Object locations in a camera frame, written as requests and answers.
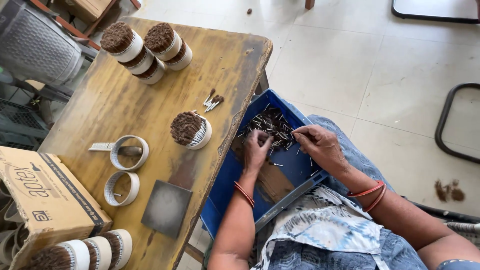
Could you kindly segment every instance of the wooden table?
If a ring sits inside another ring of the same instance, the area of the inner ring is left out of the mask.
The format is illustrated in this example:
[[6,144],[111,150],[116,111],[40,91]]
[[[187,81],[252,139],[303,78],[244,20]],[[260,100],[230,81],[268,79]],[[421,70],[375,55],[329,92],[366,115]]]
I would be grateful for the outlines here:
[[[140,36],[158,22],[124,17]],[[57,154],[103,210],[133,238],[125,269],[172,269],[177,266],[210,192],[247,105],[264,74],[272,41],[260,36],[172,25],[193,51],[182,71],[167,71],[148,86],[101,51],[55,123],[39,152]],[[212,88],[225,102],[204,113]],[[197,109],[213,127],[210,142],[200,150],[174,143],[169,125],[183,111]],[[124,207],[108,205],[106,180],[116,169],[108,152],[91,152],[94,142],[114,142],[137,135],[150,147],[140,177],[138,197]],[[140,223],[156,179],[193,191],[180,234],[169,238]]]

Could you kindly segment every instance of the bangle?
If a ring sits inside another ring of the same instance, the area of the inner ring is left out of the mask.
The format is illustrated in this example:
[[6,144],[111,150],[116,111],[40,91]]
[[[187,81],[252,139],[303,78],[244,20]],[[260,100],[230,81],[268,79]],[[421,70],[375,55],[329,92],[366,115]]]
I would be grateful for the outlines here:
[[385,184],[382,185],[382,192],[380,193],[380,195],[377,197],[377,199],[372,203],[372,205],[370,205],[368,208],[366,209],[363,209],[363,212],[368,212],[370,210],[372,210],[379,202],[380,200],[384,197],[385,195],[385,191],[387,191],[387,186]]
[[375,181],[376,181],[378,184],[377,184],[377,186],[375,186],[374,188],[369,189],[369,190],[367,190],[367,191],[365,191],[365,192],[362,192],[362,193],[358,193],[358,194],[353,194],[351,191],[348,191],[348,192],[347,192],[347,196],[348,196],[348,197],[359,197],[359,196],[367,195],[367,194],[372,193],[373,191],[381,188],[381,187],[384,185],[384,182],[381,181],[381,180],[375,180]]
[[234,184],[234,187],[236,189],[238,189],[244,196],[245,198],[247,199],[247,201],[250,203],[252,209],[255,207],[255,201],[252,199],[252,197],[250,197],[246,192],[245,190],[243,190],[243,188],[240,186],[240,184],[238,182],[235,181],[235,184]]

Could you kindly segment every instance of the square metal plate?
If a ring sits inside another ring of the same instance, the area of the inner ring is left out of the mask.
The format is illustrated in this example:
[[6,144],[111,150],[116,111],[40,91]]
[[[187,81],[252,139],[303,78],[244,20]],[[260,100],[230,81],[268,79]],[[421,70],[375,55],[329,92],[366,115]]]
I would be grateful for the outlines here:
[[172,238],[177,238],[192,192],[188,189],[155,181],[142,224]]

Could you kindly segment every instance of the cardboard box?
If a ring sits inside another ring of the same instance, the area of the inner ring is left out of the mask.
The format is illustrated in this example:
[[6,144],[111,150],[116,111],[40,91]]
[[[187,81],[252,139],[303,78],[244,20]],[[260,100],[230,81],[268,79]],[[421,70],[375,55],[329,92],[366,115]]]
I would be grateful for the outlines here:
[[29,230],[10,269],[24,266],[47,245],[93,237],[112,225],[111,218],[55,155],[0,147],[0,178]]
[[96,21],[112,0],[56,0],[55,4],[67,9],[85,23]]

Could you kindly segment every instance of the woman's arm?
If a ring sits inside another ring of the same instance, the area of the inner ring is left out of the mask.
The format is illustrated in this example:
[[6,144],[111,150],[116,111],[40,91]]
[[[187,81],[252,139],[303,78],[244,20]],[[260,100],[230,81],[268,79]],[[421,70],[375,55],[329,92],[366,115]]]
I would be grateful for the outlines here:
[[[377,185],[370,177],[349,165],[335,133],[319,125],[308,125],[292,132],[301,150],[343,183],[352,193],[361,193]],[[370,206],[381,189],[357,197],[361,205]],[[371,217],[385,228],[404,237],[428,269],[434,270],[448,259],[480,262],[480,251],[467,239],[456,234],[438,219],[423,212],[397,193],[387,190],[382,200],[369,211]]]
[[[238,183],[250,197],[253,197],[257,175],[271,144],[272,138],[259,130],[254,130],[247,138],[245,165]],[[247,270],[254,239],[252,207],[245,196],[235,189],[216,233],[208,270]]]

